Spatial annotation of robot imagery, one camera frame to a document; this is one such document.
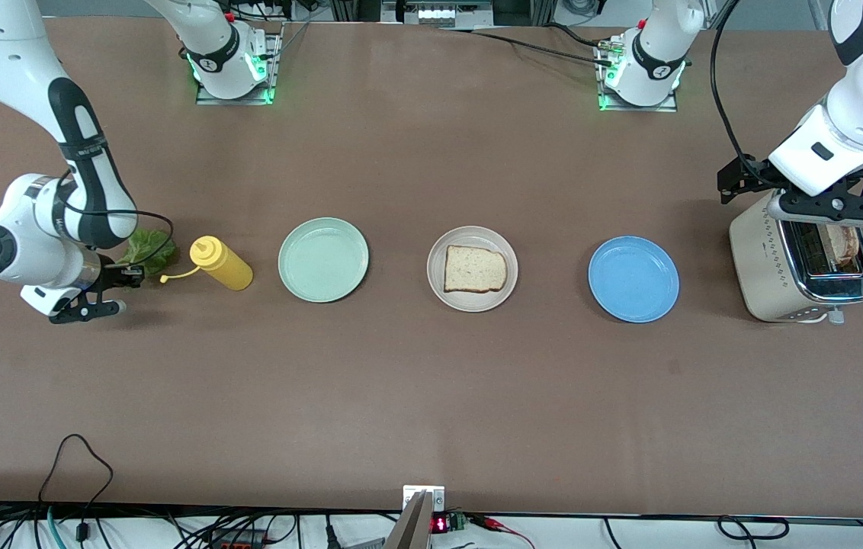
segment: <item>blue plate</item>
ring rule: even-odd
[[[675,263],[651,240],[618,236],[598,247],[588,284],[600,306],[629,323],[661,319],[679,296]]]

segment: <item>slice of bread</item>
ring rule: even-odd
[[[446,292],[498,292],[505,286],[505,257],[470,246],[449,246],[445,251]]]
[[[850,265],[858,254],[859,240],[850,226],[819,225],[818,234],[825,249],[825,257],[836,267]]]

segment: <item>beige plate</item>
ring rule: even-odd
[[[445,253],[448,246],[471,246],[485,248],[502,254],[505,258],[505,286],[501,291],[477,294],[474,292],[446,292],[445,289]],[[512,246],[495,230],[483,226],[460,226],[442,234],[441,239],[431,247],[428,254],[428,283],[438,299],[449,307],[465,310],[466,313],[482,313],[505,301],[516,286],[516,275],[519,264]]]

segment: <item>yellow squeeze bottle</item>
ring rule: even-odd
[[[193,271],[174,277],[164,274],[160,278],[161,284],[171,278],[193,275],[199,268],[225,284],[230,291],[243,291],[252,283],[252,268],[214,236],[202,236],[191,244],[191,261],[197,265]]]

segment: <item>plate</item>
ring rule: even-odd
[[[483,294],[446,292],[445,253],[448,246],[471,246],[501,253],[505,258],[505,286],[502,286],[501,291]],[[512,294],[518,272],[519,264],[516,263],[516,254],[509,242],[495,230],[488,230],[483,226],[460,226],[458,229],[449,230],[448,233],[442,234],[428,254],[428,284],[431,285],[431,290],[445,305],[466,313],[482,313],[498,307]]]
[[[629,323],[661,319],[679,296],[672,258],[639,236],[618,236],[598,247],[588,265],[588,284],[603,309]]]
[[[356,226],[321,217],[297,226],[282,241],[279,277],[296,297],[328,303],[358,287],[369,261],[367,241]]]

